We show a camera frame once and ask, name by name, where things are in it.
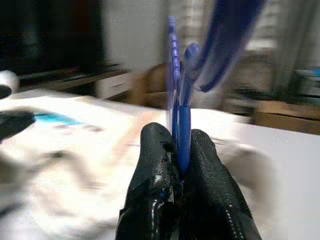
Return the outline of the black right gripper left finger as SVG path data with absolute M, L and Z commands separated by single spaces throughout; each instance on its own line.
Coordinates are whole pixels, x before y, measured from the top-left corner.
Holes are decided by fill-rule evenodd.
M 177 229 L 180 178 L 170 132 L 151 122 L 140 133 L 139 158 L 119 212 L 118 240 L 170 240 Z

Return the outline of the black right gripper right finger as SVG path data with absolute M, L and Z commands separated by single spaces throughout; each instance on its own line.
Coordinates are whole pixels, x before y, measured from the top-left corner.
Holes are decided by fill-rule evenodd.
M 199 129 L 191 131 L 183 196 L 181 239 L 261 239 L 238 184 L 219 159 L 214 142 Z

